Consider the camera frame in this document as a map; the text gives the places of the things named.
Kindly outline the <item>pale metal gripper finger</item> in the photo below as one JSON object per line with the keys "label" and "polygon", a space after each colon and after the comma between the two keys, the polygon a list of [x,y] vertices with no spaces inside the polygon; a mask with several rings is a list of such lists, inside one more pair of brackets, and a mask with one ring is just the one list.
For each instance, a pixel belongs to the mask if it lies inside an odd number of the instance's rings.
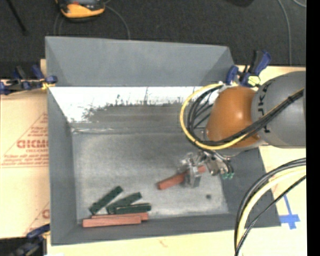
{"label": "pale metal gripper finger", "polygon": [[181,161],[179,173],[196,173],[197,167],[195,163],[196,156],[193,153],[188,153]]}
{"label": "pale metal gripper finger", "polygon": [[184,177],[184,186],[190,188],[196,188],[199,186],[201,181],[201,173],[198,171],[198,167],[190,167]]}

